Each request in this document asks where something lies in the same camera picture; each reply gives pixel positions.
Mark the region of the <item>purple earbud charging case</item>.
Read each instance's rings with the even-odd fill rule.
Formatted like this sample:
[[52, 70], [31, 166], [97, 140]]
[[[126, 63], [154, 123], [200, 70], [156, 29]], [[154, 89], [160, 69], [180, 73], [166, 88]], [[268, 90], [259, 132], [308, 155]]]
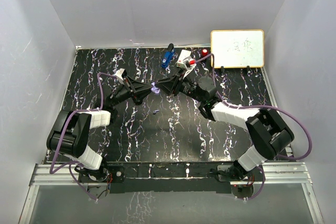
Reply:
[[155, 86], [155, 82], [152, 82], [151, 85], [152, 85], [151, 92], [154, 94], [160, 94], [160, 89]]

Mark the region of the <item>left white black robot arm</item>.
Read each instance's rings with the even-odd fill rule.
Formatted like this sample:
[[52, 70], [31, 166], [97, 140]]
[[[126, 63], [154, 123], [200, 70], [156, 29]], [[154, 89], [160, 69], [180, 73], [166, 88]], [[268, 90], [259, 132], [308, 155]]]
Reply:
[[77, 165], [77, 172], [101, 182], [108, 177], [105, 159], [88, 145], [89, 131], [105, 127], [114, 122], [117, 117], [115, 106], [127, 99], [140, 105], [150, 93], [160, 93], [155, 83], [142, 83], [126, 77], [113, 78], [119, 80], [116, 92], [106, 98], [103, 95], [101, 80], [98, 80], [100, 100], [93, 109], [66, 111], [61, 110], [49, 133], [46, 146], [54, 152], [50, 173], [55, 173], [54, 165], [59, 154], [71, 159], [69, 164]]

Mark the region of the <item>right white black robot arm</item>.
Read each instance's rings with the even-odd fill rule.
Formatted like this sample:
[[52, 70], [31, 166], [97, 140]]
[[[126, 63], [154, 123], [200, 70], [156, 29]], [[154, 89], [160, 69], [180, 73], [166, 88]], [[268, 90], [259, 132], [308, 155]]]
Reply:
[[233, 124], [248, 131], [252, 146], [226, 170], [212, 169], [216, 178], [247, 180], [254, 168], [274, 159], [294, 139], [292, 130], [275, 109], [234, 109], [226, 106], [209, 77], [193, 82], [176, 74], [158, 81], [156, 87], [167, 95], [181, 92], [198, 101], [198, 109], [206, 119]]

